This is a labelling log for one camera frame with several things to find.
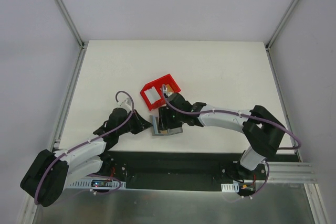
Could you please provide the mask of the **grey leather card holder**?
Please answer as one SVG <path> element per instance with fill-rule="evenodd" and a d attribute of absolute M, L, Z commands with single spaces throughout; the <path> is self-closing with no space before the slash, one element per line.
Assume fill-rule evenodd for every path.
<path fill-rule="evenodd" d="M 182 127 L 175 128 L 175 129 L 164 129 L 167 130 L 169 133 L 168 134 L 162 134 L 160 133 L 159 129 L 159 117 L 157 115 L 150 115 L 150 122 L 153 124 L 152 126 L 152 135 L 153 136 L 171 136 L 171 135 L 176 135 L 176 134 L 182 134 L 183 129 Z"/>

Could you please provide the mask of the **red plastic bin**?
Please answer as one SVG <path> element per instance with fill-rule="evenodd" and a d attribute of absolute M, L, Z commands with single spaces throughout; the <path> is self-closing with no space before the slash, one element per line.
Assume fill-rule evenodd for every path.
<path fill-rule="evenodd" d="M 168 92 L 180 92 L 181 89 L 170 74 L 166 74 L 144 85 L 140 95 L 149 111 L 155 110 L 165 104 L 162 97 L 162 85 L 167 87 Z"/>

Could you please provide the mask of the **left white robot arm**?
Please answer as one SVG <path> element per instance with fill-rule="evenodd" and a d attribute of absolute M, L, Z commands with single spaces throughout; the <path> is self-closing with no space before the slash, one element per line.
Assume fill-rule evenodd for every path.
<path fill-rule="evenodd" d="M 43 207 L 52 205 L 71 183 L 90 174 L 106 176 L 111 164 L 105 160 L 106 152 L 114 147 L 123 134 L 141 133 L 152 127 L 137 111 L 116 108 L 97 128 L 92 139 L 68 150 L 38 153 L 20 182 L 23 191 Z"/>

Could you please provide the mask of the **white card stack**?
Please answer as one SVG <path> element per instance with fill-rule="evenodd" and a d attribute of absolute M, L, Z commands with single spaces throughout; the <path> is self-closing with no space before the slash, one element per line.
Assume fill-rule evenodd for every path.
<path fill-rule="evenodd" d="M 156 90 L 155 87 L 152 87 L 150 89 L 145 90 L 145 95 L 148 99 L 148 101 L 150 102 L 150 104 L 154 104 L 157 101 L 160 101 L 161 97 L 158 93 L 158 91 Z"/>

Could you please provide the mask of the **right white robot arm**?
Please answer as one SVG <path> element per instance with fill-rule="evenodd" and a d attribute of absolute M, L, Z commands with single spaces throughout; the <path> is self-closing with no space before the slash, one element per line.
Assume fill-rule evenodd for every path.
<path fill-rule="evenodd" d="M 172 130 L 189 126 L 213 126 L 233 130 L 245 135 L 249 147 L 236 166 L 242 179 L 250 178 L 256 167 L 267 158 L 274 157 L 283 139 L 283 125 L 263 106 L 251 110 L 225 110 L 203 102 L 190 104 L 179 93 L 167 97 L 168 104 L 158 109 L 159 130 Z"/>

